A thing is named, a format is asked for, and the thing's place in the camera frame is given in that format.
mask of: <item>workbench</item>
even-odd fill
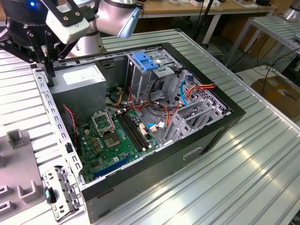
[[[248,19],[239,37],[232,46],[225,64],[226,66],[229,66],[236,50],[240,46],[240,43],[252,26],[256,27],[257,31],[249,41],[246,49],[244,50],[245,52],[248,51],[260,33],[263,32],[282,44],[281,47],[276,51],[275,56],[270,64],[275,62],[276,59],[281,56],[280,52],[283,50],[284,46],[292,51],[295,51],[295,53],[300,53],[300,41],[295,38],[295,35],[300,33],[300,22],[289,22],[280,16],[271,16],[268,18],[253,17]]]
[[[246,114],[201,158],[95,224],[288,224],[300,209],[300,129],[183,32],[103,39],[108,51],[171,43]],[[0,52],[0,135],[29,132],[40,174],[64,163],[29,64]],[[55,224],[44,201],[1,223]],[[89,224],[84,211],[63,225]]]
[[[201,15],[204,14],[205,7],[202,9]],[[212,7],[208,15],[213,15],[209,29],[203,39],[203,44],[208,44],[210,38],[215,30],[217,23],[223,14],[245,14],[245,13],[267,13],[266,16],[273,15],[277,6],[274,4],[270,7],[257,6],[255,8],[245,8],[232,0],[227,0],[221,3],[219,7]],[[143,13],[140,13],[140,18],[157,18],[157,17],[176,17],[176,16],[192,16],[199,15],[201,7],[196,7],[190,3],[181,3],[174,5],[168,0],[151,1],[148,0],[144,3]],[[4,14],[2,5],[0,4],[0,26],[5,26],[6,16]]]

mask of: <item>cardboard box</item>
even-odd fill
[[[259,79],[251,87],[261,94],[263,82],[264,78]],[[263,97],[292,121],[297,122],[300,120],[300,93],[282,77],[267,78]]]

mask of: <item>table leg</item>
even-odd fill
[[[282,55],[280,54],[282,50],[285,48],[285,45],[280,45],[280,47],[276,50],[276,52],[273,54],[272,60],[270,62],[270,65],[272,65],[276,60],[281,57]]]
[[[267,14],[266,17],[268,16],[272,16],[274,13],[274,9],[270,10]],[[244,49],[244,52],[247,52],[251,46],[253,45],[253,43],[255,42],[256,39],[258,39],[259,34],[261,33],[261,31],[259,29],[257,29],[257,31],[254,33],[254,35],[252,36],[252,38],[250,39],[250,41],[248,42],[246,48]]]
[[[238,49],[238,47],[240,46],[240,43],[242,42],[242,40],[244,39],[245,35],[247,34],[247,31],[249,30],[250,26],[251,26],[251,18],[248,19],[246,25],[244,26],[244,28],[242,29],[239,37],[236,39],[234,45],[232,46],[227,61],[225,63],[225,66],[229,66],[229,63],[231,62],[231,60],[233,59],[233,56],[236,52],[236,50]]]
[[[202,41],[202,44],[208,44],[210,41],[210,38],[212,36],[212,33],[214,32],[217,23],[219,22],[219,19],[221,17],[221,13],[215,14],[214,18],[212,19],[211,23],[210,23],[210,27],[208,28],[206,35]]]

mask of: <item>red cable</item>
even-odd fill
[[[74,116],[71,112],[71,110],[66,107],[66,106],[63,106],[63,108],[65,108],[66,110],[68,110],[68,112],[70,113],[71,117],[72,117],[72,121],[73,121],[73,127],[74,127],[74,134],[75,134],[75,143],[76,143],[76,139],[77,139],[77,134],[76,134],[76,125],[75,125],[75,120],[74,120]]]

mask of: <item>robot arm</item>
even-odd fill
[[[0,1],[7,16],[0,47],[28,63],[44,64],[50,85],[53,62],[65,58],[90,28],[127,38],[139,13],[135,0]]]
[[[300,0],[294,0],[281,16],[291,22],[298,21],[300,19]]]

